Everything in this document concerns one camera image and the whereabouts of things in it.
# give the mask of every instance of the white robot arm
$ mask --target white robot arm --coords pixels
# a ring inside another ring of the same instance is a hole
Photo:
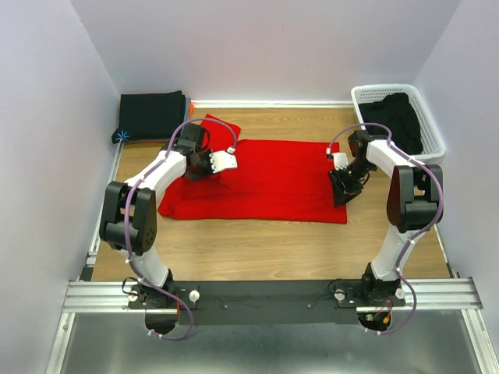
[[[157,254],[154,241],[156,238],[156,202],[160,202],[166,189],[186,173],[192,178],[219,173],[237,168],[233,148],[211,152],[200,152],[205,130],[198,125],[189,124],[182,131],[177,144],[172,150],[161,150],[156,159],[139,174],[125,183],[111,182],[106,188],[101,219],[100,235],[112,248],[121,252],[138,273],[153,285],[165,287],[171,272]],[[134,212],[130,218],[129,236],[133,255],[129,258],[125,241],[124,210],[126,196],[131,189],[134,192]]]
[[[348,162],[345,153],[329,155],[334,161],[334,169],[329,172],[334,204],[344,205],[357,197],[370,171],[379,168],[391,178],[387,202],[388,232],[377,257],[366,269],[364,276],[367,277],[363,279],[370,279],[371,284],[365,287],[368,291],[378,294],[393,292],[399,285],[399,274],[406,260],[424,234],[417,233],[437,215],[442,171],[437,165],[409,161],[410,158],[404,158],[402,155],[405,154],[388,142],[386,136],[372,136],[366,130],[355,131],[349,137],[349,145],[355,157],[352,163]],[[425,170],[437,178],[439,186]],[[416,195],[415,189],[424,191],[424,194]]]

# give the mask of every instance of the red towel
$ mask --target red towel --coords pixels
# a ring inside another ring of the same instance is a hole
[[[211,134],[211,149],[224,150],[232,144],[227,129],[208,121],[201,125]],[[239,136],[240,127],[229,125]],[[333,164],[325,158],[326,148],[327,143],[240,140],[235,151],[237,169],[195,182],[176,180],[158,211],[177,220],[254,218],[346,224],[346,207],[333,207],[327,176]]]

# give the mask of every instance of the white basket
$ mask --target white basket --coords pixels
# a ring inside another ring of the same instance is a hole
[[[409,96],[409,103],[414,108],[421,126],[421,142],[423,152],[413,155],[415,159],[421,161],[434,160],[444,156],[445,146],[441,135],[431,117],[428,108],[423,102],[419,91],[410,84],[377,84],[370,86],[358,86],[352,89],[353,105],[356,110],[358,123],[364,123],[360,114],[359,104],[382,101],[387,95],[404,92]]]

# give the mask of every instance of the black cloth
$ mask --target black cloth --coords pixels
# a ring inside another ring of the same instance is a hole
[[[359,105],[364,122],[386,125],[393,133],[392,140],[407,154],[421,154],[421,127],[406,93],[393,93],[382,101]],[[380,127],[367,126],[371,135],[386,135]]]
[[[113,143],[162,142],[170,139],[184,120],[186,97],[182,91],[122,95],[119,124]]]

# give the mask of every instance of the white backdrop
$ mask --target white backdrop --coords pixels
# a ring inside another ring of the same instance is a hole
[[[72,0],[120,93],[349,100],[411,83],[459,0]]]
[[[450,262],[473,276],[499,349],[499,3],[463,0],[416,85],[444,137],[445,208],[440,224]]]
[[[45,371],[84,264],[118,94],[67,0],[0,7],[0,372]]]

